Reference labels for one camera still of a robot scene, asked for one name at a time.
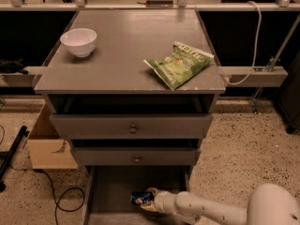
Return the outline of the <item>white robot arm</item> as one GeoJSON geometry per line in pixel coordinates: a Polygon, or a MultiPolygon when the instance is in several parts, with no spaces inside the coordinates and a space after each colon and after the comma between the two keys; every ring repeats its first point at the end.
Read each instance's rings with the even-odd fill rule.
{"type": "Polygon", "coordinates": [[[188,191],[174,194],[154,187],[147,191],[154,199],[141,203],[143,210],[172,215],[189,225],[195,225],[201,217],[219,225],[300,225],[299,203],[289,191],[275,184],[257,186],[246,208],[214,202],[188,191]]]}

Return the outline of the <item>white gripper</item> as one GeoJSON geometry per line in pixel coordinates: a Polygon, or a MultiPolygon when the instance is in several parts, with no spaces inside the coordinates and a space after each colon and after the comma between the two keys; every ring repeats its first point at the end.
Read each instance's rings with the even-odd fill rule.
{"type": "Polygon", "coordinates": [[[162,214],[176,214],[177,208],[175,205],[176,194],[166,190],[159,190],[155,187],[150,187],[146,192],[155,195],[154,203],[141,204],[141,209],[148,212],[156,212],[162,214]]]}

